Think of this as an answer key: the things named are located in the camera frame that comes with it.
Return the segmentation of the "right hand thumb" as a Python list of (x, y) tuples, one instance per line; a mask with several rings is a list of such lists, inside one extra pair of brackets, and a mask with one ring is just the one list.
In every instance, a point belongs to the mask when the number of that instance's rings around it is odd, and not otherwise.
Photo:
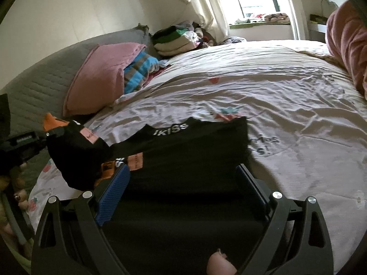
[(217, 249), (211, 255), (206, 266), (206, 273), (208, 275), (234, 275), (237, 269), (227, 260), (227, 255)]

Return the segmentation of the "left hand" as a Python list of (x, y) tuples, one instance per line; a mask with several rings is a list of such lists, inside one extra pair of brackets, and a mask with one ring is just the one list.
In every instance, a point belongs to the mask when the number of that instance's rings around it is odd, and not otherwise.
[[(8, 186), (14, 189), (13, 199), (16, 200), (17, 205), (22, 211), (26, 211), (29, 207), (27, 200), (27, 193), (24, 189), (25, 182), (20, 177), (22, 172), (27, 168), (27, 163), (24, 162), (20, 167), (13, 168), (9, 176), (1, 174), (1, 192), (3, 192)], [(14, 237), (14, 233), (6, 217), (5, 208), (1, 203), (1, 236), (3, 237)]]

